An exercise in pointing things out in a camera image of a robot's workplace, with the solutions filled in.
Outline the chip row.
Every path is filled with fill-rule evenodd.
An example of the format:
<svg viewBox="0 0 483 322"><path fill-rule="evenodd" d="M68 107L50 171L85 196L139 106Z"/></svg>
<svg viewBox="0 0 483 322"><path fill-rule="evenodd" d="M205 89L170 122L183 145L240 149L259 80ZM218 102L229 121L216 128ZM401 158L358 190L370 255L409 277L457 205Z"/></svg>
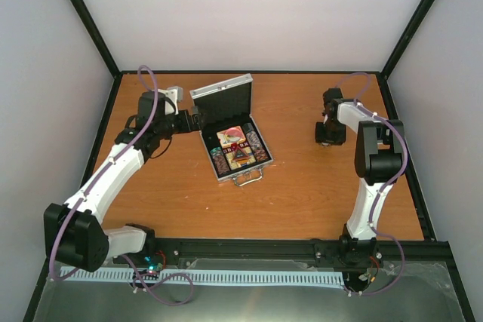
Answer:
<svg viewBox="0 0 483 322"><path fill-rule="evenodd" d="M224 176L230 172L229 165L220 147L215 147L210 150L210 155L218 176Z"/></svg>
<svg viewBox="0 0 483 322"><path fill-rule="evenodd" d="M252 124L250 123L244 124L242 126L242 130L245 133L246 139L252 149L252 152L256 160L258 162L268 161L269 156L266 150L264 149L263 144L260 138L258 137L257 132L255 131Z"/></svg>

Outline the aluminium poker set case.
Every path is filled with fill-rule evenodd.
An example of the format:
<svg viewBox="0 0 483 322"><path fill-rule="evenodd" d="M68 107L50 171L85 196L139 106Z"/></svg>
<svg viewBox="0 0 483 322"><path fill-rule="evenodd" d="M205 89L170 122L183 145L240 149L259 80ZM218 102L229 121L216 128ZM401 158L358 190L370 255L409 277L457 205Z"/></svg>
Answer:
<svg viewBox="0 0 483 322"><path fill-rule="evenodd" d="M219 182L242 187L263 178L273 157L252 117L253 77L246 73L190 91L205 114L200 135Z"/></svg>

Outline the black triangular dealer button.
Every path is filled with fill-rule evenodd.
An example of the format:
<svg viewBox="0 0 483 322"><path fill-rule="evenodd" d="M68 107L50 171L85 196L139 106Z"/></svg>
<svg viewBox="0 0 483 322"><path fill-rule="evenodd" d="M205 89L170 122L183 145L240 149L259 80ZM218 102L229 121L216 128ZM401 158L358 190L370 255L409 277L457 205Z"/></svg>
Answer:
<svg viewBox="0 0 483 322"><path fill-rule="evenodd" d="M244 151L243 147L239 143L233 143L231 145L231 149L233 152L233 161L239 162L248 159L248 155Z"/></svg>

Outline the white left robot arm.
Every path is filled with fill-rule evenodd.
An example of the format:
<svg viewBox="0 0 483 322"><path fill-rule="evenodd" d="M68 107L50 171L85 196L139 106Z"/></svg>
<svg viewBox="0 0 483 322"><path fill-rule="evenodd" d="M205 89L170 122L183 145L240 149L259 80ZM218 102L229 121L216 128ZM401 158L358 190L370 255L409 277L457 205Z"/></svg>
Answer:
<svg viewBox="0 0 483 322"><path fill-rule="evenodd" d="M45 249L51 274L55 262L96 271L106 260L123 254L130 253L143 264L154 260L157 245L152 241L152 229L127 224L105 230L102 224L118 193L161 141L200 130L199 113L178 108L182 98L178 86L142 93L137 114L128 118L98 170L63 204L51 204L45 210Z"/></svg>

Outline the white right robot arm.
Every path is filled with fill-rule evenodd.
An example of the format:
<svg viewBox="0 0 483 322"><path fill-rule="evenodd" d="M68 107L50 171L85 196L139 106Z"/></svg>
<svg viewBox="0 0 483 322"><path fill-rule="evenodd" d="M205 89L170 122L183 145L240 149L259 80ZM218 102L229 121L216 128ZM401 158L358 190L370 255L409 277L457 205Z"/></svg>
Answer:
<svg viewBox="0 0 483 322"><path fill-rule="evenodd" d="M356 135L354 167L359 178L353 212L339 238L339 260L347 266L369 262L376 253L377 225L387 195L408 165L404 125L387 120L359 100L333 87L323 93L324 121L315 126L315 141L341 146L348 129Z"/></svg>

